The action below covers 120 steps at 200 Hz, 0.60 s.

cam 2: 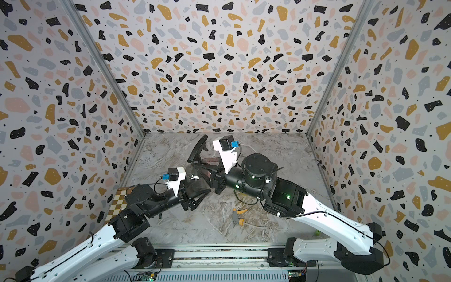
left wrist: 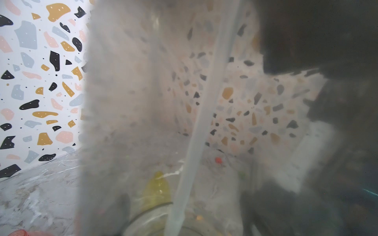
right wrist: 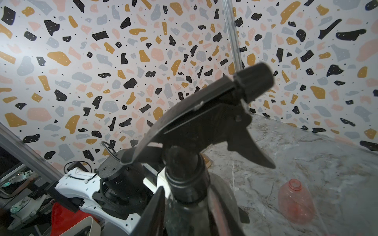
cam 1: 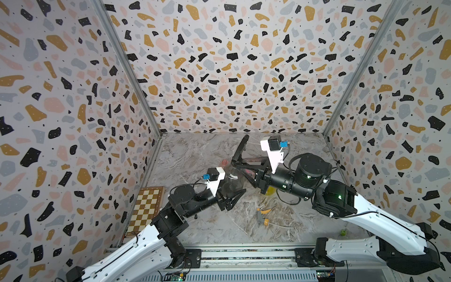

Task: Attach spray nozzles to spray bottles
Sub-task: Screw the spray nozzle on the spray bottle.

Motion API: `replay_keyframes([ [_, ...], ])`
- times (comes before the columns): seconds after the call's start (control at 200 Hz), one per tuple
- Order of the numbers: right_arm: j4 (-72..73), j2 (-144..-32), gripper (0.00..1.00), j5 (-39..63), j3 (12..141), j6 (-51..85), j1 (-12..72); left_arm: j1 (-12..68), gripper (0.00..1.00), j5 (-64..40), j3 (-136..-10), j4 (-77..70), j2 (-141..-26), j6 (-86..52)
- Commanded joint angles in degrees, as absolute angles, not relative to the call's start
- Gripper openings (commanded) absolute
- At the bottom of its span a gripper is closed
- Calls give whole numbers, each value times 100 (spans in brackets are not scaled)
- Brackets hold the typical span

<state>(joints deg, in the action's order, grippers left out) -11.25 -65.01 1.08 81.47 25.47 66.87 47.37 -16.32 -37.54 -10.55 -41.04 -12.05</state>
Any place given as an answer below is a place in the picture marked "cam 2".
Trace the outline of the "orange grey spray nozzle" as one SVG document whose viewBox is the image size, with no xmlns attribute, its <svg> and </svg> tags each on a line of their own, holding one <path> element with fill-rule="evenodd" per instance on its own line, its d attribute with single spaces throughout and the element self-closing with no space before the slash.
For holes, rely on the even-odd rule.
<svg viewBox="0 0 451 282">
<path fill-rule="evenodd" d="M 245 220 L 241 217 L 241 215 L 245 214 L 248 209 L 238 210 L 236 208 L 233 209 L 232 212 L 232 222 L 233 226 L 244 226 Z"/>
</svg>

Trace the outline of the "smoky grey spray bottle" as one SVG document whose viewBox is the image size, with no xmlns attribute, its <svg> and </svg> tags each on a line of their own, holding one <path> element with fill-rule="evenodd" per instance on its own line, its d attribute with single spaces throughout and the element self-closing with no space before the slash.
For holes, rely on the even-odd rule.
<svg viewBox="0 0 451 282">
<path fill-rule="evenodd" d="M 186 168 L 185 188 L 190 198 L 196 198 L 211 191 L 201 173 L 191 165 Z"/>
</svg>

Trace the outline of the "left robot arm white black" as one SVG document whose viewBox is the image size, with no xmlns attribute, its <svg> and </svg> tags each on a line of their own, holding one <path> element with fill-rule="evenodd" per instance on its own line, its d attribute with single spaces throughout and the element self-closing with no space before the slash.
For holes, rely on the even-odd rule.
<svg viewBox="0 0 451 282">
<path fill-rule="evenodd" d="M 125 197 L 127 207 L 100 231 L 55 260 L 34 268 L 19 270 L 16 282 L 97 282 L 116 272 L 136 266 L 149 267 L 163 263 L 147 237 L 149 219 L 181 205 L 195 210 L 210 193 L 209 188 L 170 182 L 168 189 L 157 193 L 149 184 L 133 187 Z"/>
</svg>

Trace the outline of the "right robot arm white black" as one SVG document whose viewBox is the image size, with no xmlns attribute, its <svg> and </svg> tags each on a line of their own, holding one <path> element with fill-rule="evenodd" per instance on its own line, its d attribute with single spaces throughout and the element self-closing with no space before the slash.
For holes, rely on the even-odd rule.
<svg viewBox="0 0 451 282">
<path fill-rule="evenodd" d="M 260 153 L 236 161 L 220 160 L 218 165 L 190 156 L 188 163 L 217 193 L 224 188 L 254 197 L 263 209 L 281 219 L 309 225 L 326 234 L 326 239 L 287 239 L 285 260 L 330 261 L 345 269 L 370 275 L 384 268 L 384 253 L 376 245 L 382 238 L 377 223 L 360 224 L 317 200 L 303 187 L 278 177 L 276 163 Z"/>
</svg>

